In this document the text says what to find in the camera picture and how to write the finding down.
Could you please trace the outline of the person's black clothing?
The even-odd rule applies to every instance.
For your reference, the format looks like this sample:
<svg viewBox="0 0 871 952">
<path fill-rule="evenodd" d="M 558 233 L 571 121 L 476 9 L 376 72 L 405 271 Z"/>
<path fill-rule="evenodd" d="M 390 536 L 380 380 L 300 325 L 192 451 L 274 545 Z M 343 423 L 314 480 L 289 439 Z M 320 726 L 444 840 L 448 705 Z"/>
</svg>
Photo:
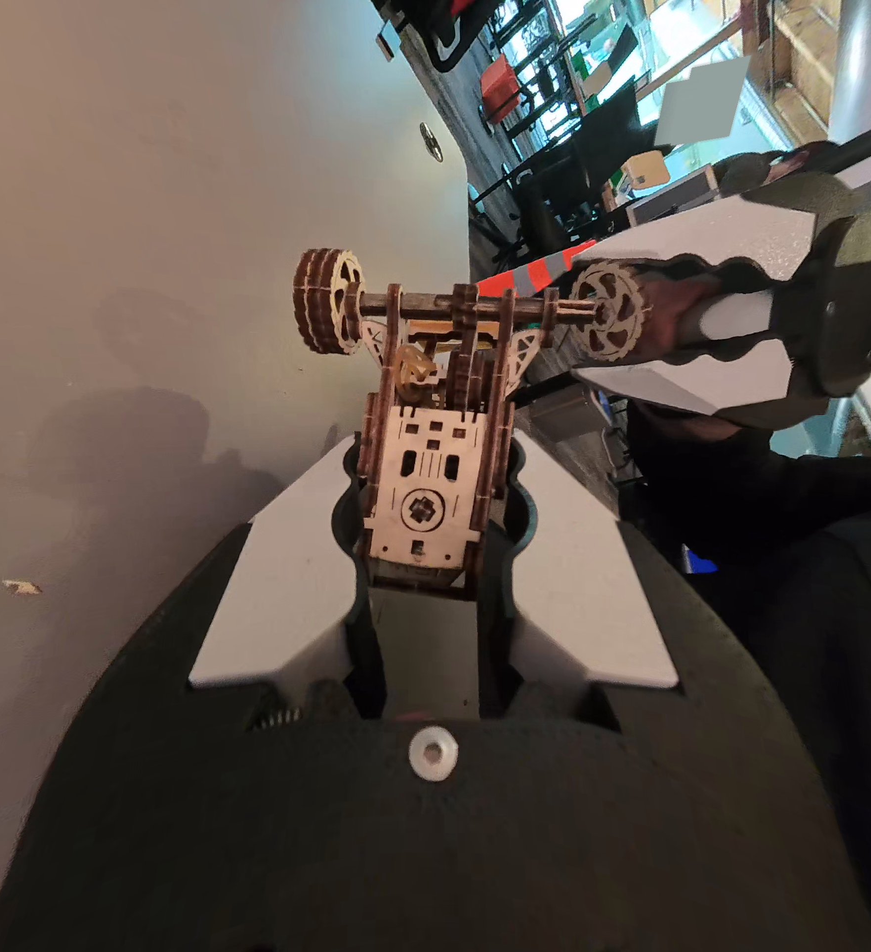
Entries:
<svg viewBox="0 0 871 952">
<path fill-rule="evenodd" d="M 871 512 L 822 529 L 723 516 L 678 526 L 697 584 L 787 708 L 871 907 Z"/>
</svg>

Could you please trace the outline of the wooden wheel disc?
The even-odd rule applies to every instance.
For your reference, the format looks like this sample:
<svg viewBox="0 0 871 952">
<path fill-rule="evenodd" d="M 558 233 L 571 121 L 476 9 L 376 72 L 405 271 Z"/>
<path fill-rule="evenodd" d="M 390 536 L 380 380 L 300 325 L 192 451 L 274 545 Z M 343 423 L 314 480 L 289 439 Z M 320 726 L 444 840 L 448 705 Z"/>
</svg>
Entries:
<svg viewBox="0 0 871 952">
<path fill-rule="evenodd" d="M 592 359 L 614 363 L 632 354 L 651 312 L 632 267 L 613 260 L 586 266 L 572 284 L 570 300 L 585 305 L 576 328 Z"/>
</svg>

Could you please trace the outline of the person's right hand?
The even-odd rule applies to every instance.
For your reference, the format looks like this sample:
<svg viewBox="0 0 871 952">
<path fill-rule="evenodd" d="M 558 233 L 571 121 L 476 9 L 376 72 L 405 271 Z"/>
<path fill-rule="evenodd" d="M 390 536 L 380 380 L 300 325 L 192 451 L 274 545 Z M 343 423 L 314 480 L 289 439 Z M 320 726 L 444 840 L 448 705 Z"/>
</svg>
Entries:
<svg viewBox="0 0 871 952">
<path fill-rule="evenodd" d="M 715 296 L 719 282 L 712 276 L 672 279 L 649 271 L 638 277 L 645 316 L 630 354 L 646 362 L 665 357 L 680 347 L 680 325 L 693 307 Z"/>
</svg>

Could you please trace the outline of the black office chair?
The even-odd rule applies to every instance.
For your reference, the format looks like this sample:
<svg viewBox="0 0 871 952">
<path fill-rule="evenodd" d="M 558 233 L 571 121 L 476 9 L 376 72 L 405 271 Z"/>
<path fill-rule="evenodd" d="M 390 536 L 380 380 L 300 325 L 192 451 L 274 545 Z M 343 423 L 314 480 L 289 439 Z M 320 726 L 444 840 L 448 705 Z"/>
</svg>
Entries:
<svg viewBox="0 0 871 952">
<path fill-rule="evenodd" d="M 655 148 L 656 123 L 642 125 L 636 80 L 585 115 L 571 135 L 537 153 L 513 185 L 521 235 L 540 257 L 569 244 L 562 223 L 583 205 L 596 208 L 604 185 L 634 156 Z"/>
</svg>

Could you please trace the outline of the orange traffic cone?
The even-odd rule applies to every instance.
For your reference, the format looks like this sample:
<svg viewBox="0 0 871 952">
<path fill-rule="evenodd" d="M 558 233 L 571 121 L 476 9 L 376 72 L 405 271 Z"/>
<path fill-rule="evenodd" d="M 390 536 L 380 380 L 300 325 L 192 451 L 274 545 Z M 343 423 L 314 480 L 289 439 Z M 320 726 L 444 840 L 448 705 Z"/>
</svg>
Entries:
<svg viewBox="0 0 871 952">
<path fill-rule="evenodd" d="M 571 271 L 574 259 L 595 244 L 597 244 L 596 240 L 574 244 L 564 250 L 479 281 L 477 282 L 479 295 L 501 297 L 504 292 L 512 290 L 519 297 L 534 296 Z"/>
</svg>

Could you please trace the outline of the wooden buggy model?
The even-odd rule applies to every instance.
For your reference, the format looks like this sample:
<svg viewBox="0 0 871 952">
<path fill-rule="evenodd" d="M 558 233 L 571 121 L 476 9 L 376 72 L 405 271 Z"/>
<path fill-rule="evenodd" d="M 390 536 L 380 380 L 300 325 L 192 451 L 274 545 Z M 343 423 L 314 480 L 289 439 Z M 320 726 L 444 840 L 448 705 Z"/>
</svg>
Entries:
<svg viewBox="0 0 871 952">
<path fill-rule="evenodd" d="M 475 599 L 493 500 L 513 428 L 513 393 L 558 326 L 585 305 L 540 298 L 383 294 L 351 284 L 345 314 L 379 382 L 363 412 L 358 456 L 362 532 L 356 547 L 381 588 Z"/>
</svg>

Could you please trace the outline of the person's right forearm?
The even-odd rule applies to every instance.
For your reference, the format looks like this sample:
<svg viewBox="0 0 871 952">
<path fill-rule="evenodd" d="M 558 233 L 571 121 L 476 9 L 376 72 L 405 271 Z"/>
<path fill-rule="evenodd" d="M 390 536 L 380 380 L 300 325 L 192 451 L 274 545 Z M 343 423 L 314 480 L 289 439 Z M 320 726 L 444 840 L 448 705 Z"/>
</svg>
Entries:
<svg viewBox="0 0 871 952">
<path fill-rule="evenodd" d="M 871 518 L 871 458 L 789 458 L 765 430 L 628 405 L 628 443 L 659 518 L 692 551 L 739 565 Z"/>
</svg>

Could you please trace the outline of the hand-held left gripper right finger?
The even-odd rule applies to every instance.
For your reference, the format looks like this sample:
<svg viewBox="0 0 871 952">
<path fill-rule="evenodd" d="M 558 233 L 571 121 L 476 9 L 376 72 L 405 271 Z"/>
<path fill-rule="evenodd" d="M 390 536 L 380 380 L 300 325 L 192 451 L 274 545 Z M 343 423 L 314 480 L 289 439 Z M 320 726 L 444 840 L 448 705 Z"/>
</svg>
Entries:
<svg viewBox="0 0 871 952">
<path fill-rule="evenodd" d="M 680 675 L 613 511 L 525 433 L 512 437 L 501 522 L 477 589 L 478 717 L 542 684 L 569 716 L 604 686 L 669 691 Z"/>
</svg>

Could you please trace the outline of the thick wooden wheel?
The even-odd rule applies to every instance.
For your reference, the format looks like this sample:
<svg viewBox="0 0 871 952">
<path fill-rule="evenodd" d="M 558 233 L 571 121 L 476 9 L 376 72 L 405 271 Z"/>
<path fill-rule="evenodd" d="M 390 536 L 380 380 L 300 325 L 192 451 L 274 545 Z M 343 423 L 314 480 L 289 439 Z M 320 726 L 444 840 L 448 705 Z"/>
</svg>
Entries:
<svg viewBox="0 0 871 952">
<path fill-rule="evenodd" d="M 348 249 L 304 251 L 293 280 L 293 306 L 299 334 L 316 354 L 350 355 L 358 348 L 359 326 L 345 314 L 351 284 L 362 283 L 358 258 Z"/>
</svg>

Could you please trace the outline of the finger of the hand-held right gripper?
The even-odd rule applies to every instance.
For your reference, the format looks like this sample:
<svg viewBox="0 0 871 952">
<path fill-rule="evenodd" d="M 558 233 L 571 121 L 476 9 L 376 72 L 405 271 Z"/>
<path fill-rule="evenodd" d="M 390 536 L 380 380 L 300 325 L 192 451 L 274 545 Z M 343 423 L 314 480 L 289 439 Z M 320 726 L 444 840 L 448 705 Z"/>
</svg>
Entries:
<svg viewBox="0 0 871 952">
<path fill-rule="evenodd" d="M 722 291 L 773 289 L 808 257 L 816 219 L 811 210 L 744 196 L 718 199 L 593 244 L 575 257 L 571 275 L 613 264 L 642 285 L 699 279 Z"/>
<path fill-rule="evenodd" d="M 679 348 L 674 338 L 642 334 L 613 360 L 571 371 L 578 383 L 666 411 L 740 427 L 785 427 L 767 408 L 787 399 L 794 362 L 781 340 L 751 335 Z"/>
</svg>

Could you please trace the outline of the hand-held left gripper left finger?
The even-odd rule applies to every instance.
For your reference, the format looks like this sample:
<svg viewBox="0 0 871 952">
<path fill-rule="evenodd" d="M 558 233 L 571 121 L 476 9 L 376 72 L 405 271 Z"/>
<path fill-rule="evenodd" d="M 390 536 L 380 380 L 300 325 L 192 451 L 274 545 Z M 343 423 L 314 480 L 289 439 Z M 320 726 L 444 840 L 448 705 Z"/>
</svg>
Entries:
<svg viewBox="0 0 871 952">
<path fill-rule="evenodd" d="M 359 448 L 358 437 L 343 439 L 251 519 L 191 687 L 269 684 L 302 707 L 311 684 L 332 680 L 363 717 L 382 715 L 383 661 L 356 554 Z"/>
</svg>

